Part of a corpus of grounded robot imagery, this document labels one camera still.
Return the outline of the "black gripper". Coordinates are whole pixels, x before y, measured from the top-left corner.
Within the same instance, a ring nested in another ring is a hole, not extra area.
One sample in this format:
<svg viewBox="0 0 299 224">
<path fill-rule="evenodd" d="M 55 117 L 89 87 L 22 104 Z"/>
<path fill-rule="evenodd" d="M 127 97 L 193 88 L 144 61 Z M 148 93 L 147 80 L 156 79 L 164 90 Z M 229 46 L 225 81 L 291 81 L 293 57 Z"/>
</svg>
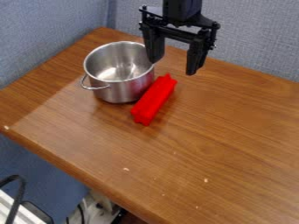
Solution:
<svg viewBox="0 0 299 224">
<path fill-rule="evenodd" d="M 160 7 L 143 5 L 139 11 L 141 12 L 140 30 L 143 32 L 144 47 L 147 57 L 152 63 L 156 63 L 164 56 L 164 35 L 159 28 L 172 25 L 177 30 L 181 26 L 193 26 L 200 28 L 201 32 L 209 32 L 208 40 L 196 38 L 191 42 L 187 51 L 185 73 L 188 75 L 196 74 L 203 67 L 208 50 L 215 47 L 220 24 L 201 15 L 200 4 L 163 4 Z"/>
</svg>

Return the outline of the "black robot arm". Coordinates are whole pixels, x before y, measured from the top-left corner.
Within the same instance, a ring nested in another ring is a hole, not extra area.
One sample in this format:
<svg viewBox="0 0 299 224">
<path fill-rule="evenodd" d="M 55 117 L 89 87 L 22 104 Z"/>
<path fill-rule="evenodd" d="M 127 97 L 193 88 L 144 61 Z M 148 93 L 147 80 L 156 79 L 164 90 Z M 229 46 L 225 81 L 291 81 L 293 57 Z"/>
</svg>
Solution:
<svg viewBox="0 0 299 224">
<path fill-rule="evenodd" d="M 156 63 L 164 56 L 165 40 L 189 45 L 185 73 L 195 75 L 203 67 L 208 51 L 215 48 L 220 24 L 201 15 L 203 0 L 163 0 L 161 7 L 139 8 L 147 57 Z"/>
</svg>

